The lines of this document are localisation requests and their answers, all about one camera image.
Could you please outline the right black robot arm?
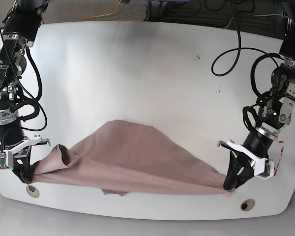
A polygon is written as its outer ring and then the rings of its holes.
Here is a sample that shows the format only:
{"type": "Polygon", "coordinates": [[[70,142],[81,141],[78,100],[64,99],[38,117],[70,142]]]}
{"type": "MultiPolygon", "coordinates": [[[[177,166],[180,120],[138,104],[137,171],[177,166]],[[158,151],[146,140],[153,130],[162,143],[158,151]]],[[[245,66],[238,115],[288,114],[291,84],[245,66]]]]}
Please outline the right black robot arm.
{"type": "Polygon", "coordinates": [[[37,135],[30,139],[22,123],[46,114],[39,101],[43,87],[30,48],[36,39],[49,2],[47,0],[16,0],[0,24],[0,170],[11,170],[18,179],[30,184],[34,166],[30,164],[33,146],[49,144],[37,135]],[[38,92],[33,96],[20,80],[27,64],[34,69],[38,92]]]}

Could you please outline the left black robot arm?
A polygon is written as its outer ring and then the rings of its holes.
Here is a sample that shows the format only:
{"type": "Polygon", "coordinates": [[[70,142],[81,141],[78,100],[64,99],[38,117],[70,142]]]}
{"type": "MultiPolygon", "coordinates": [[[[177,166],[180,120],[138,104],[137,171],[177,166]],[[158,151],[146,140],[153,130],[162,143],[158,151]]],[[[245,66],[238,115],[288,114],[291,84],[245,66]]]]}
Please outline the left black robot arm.
{"type": "Polygon", "coordinates": [[[274,175],[275,165],[268,150],[282,128],[289,125],[295,106],[295,0],[282,1],[287,31],[279,53],[266,53],[256,59],[250,73],[256,103],[242,109],[243,122],[249,134],[242,145],[232,141],[218,143],[230,150],[230,161],[223,188],[231,191],[253,177],[262,179],[274,175]],[[266,58],[282,59],[271,75],[271,89],[260,93],[256,87],[255,69],[266,58]]]}

